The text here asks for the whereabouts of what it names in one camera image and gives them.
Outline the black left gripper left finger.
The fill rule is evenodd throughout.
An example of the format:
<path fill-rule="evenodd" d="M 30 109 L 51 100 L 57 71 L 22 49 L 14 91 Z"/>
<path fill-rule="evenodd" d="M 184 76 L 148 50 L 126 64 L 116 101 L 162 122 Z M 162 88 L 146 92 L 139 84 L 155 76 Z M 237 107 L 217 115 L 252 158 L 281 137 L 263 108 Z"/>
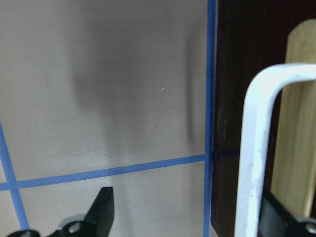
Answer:
<path fill-rule="evenodd" d="M 115 218 L 113 187 L 102 187 L 88 212 L 65 219 L 51 237 L 108 237 Z"/>

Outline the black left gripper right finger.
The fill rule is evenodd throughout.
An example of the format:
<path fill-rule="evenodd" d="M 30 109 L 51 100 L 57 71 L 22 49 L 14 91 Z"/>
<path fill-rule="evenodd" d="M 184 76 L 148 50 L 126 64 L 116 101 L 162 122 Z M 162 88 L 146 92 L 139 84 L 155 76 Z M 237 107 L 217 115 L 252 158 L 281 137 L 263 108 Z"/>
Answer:
<path fill-rule="evenodd" d="M 270 192 L 262 193 L 258 236 L 260 237 L 314 237 L 316 220 L 294 217 Z"/>

